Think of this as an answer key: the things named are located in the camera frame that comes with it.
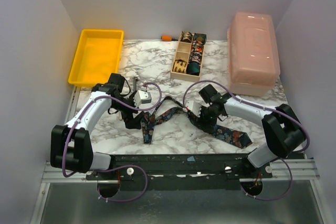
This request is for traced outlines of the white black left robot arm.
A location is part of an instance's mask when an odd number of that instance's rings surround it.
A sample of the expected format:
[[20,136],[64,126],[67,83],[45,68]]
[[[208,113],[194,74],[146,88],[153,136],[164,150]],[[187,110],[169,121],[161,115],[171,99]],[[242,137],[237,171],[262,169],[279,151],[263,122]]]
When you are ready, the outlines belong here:
[[129,97],[123,93],[126,79],[113,73],[105,84],[96,84],[83,108],[65,125],[56,125],[51,131],[50,164],[60,168],[64,177],[74,173],[98,170],[104,179],[116,175],[116,166],[109,154],[94,152],[90,134],[102,115],[110,109],[121,113],[128,129],[140,129],[143,113],[140,105],[152,98],[146,89],[134,91]]

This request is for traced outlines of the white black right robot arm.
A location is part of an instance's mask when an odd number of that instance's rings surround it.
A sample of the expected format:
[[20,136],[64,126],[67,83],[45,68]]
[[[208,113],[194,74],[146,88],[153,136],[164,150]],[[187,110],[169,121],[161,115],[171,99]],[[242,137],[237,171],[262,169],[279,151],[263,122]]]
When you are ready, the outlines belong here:
[[215,135],[220,135],[217,125],[220,116],[236,116],[263,128],[266,143],[243,159],[241,171],[246,177],[255,177],[266,163],[286,158],[306,140],[301,123],[286,104],[262,106],[229,92],[220,94],[211,84],[198,93],[208,104],[200,106],[198,122]]

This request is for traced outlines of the metal rod tool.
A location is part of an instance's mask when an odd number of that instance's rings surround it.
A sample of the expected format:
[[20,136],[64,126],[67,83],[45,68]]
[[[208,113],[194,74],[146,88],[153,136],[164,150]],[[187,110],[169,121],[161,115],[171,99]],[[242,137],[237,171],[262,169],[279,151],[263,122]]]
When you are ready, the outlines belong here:
[[138,77],[133,78],[133,92],[137,91],[137,82],[138,82]]

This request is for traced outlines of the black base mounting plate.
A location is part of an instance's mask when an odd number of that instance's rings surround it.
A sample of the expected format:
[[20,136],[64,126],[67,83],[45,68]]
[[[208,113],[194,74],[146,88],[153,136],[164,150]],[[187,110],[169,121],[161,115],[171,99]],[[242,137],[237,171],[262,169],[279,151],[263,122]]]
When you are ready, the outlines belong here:
[[270,164],[253,168],[244,154],[113,155],[111,168],[119,171],[93,172],[87,180],[121,190],[239,190],[240,180],[271,178]]

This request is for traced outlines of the dark green rolled tie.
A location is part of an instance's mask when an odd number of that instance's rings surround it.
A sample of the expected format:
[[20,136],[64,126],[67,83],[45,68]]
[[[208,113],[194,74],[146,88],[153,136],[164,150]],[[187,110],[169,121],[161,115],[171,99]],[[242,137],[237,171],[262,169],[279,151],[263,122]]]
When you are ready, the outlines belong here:
[[201,66],[197,62],[190,62],[187,66],[186,73],[194,76],[199,76]]

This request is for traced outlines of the wooden compartment organizer box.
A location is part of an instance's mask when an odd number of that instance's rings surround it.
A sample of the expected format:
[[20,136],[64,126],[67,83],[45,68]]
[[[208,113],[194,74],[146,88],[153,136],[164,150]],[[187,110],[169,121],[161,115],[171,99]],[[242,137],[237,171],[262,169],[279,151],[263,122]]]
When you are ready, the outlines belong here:
[[[174,64],[174,61],[179,60],[179,59],[186,61],[188,64],[190,63],[189,58],[190,58],[190,54],[191,54],[192,42],[191,43],[181,42],[180,41],[180,36],[179,36],[178,43],[177,43],[177,49],[175,51],[175,56],[174,56],[174,59],[173,59],[173,64]],[[205,44],[204,44],[202,63],[203,63],[203,58],[205,56]],[[198,81],[200,81],[201,69],[200,69],[199,76],[194,76],[194,75],[190,75],[190,74],[187,74],[187,73],[186,74],[177,73],[177,72],[172,71],[173,64],[172,64],[172,68],[171,68],[171,71],[170,71],[170,78],[171,79],[177,79],[177,80],[188,81],[188,82],[198,82]]]

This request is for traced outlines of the yellow beetle print rolled tie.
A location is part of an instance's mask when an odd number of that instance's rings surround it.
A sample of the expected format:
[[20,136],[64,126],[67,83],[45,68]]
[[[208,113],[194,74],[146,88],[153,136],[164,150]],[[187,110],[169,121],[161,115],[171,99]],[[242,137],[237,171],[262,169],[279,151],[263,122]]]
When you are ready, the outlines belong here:
[[179,59],[179,60],[174,61],[172,71],[177,72],[177,73],[186,74],[187,66],[188,66],[188,63],[186,61]]

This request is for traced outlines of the dark rose print rolled tie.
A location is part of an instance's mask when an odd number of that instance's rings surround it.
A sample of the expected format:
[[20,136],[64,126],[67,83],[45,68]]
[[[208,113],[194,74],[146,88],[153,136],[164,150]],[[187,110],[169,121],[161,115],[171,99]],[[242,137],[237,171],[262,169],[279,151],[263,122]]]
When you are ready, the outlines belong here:
[[202,63],[202,57],[203,57],[202,52],[199,51],[191,52],[189,62],[195,62],[200,65]]

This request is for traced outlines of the red floral rolled tie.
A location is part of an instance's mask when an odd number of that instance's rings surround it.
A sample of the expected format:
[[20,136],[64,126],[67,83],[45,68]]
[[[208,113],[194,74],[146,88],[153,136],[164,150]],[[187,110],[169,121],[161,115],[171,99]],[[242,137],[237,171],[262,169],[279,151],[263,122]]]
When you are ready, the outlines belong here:
[[192,42],[191,52],[198,52],[202,54],[203,51],[204,51],[204,44],[198,40],[194,40]]

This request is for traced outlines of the yellow plastic tray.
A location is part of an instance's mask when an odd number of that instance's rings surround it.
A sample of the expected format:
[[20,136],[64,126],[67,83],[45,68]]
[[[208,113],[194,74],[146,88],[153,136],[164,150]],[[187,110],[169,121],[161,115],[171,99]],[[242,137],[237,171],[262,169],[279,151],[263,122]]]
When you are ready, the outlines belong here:
[[112,73],[118,73],[123,39],[122,30],[82,30],[68,83],[76,87],[106,83]]

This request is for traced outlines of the pink plastic storage box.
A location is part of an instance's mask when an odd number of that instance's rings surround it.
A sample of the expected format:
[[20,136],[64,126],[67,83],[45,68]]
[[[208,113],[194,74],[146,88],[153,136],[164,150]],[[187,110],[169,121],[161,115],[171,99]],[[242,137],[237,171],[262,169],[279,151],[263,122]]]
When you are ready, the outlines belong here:
[[237,12],[227,31],[228,84],[235,94],[262,97],[280,76],[272,17]]

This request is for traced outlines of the green yellow rolled tie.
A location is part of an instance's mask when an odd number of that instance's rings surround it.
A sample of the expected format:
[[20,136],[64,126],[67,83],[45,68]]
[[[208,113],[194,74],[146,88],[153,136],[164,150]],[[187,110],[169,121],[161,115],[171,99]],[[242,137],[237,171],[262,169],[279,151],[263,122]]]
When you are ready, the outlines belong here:
[[207,35],[201,34],[201,33],[194,33],[193,40],[201,42],[202,44],[205,44],[207,41]]

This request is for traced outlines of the cream brown rolled tie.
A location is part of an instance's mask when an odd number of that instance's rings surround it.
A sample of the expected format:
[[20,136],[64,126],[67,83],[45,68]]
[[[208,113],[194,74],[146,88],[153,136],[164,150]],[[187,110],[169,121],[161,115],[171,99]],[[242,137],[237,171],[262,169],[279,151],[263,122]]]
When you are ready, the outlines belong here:
[[181,42],[186,42],[186,43],[191,43],[193,39],[193,34],[189,31],[182,31],[180,35],[180,41]]

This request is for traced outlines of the orange handled screwdriver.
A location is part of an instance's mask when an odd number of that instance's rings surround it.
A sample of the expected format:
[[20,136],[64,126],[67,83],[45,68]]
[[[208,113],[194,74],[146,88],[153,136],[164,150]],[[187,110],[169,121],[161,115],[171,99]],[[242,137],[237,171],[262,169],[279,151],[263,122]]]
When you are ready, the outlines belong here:
[[162,41],[178,41],[177,38],[171,37],[171,36],[167,36],[167,35],[162,35],[161,36],[161,40]]

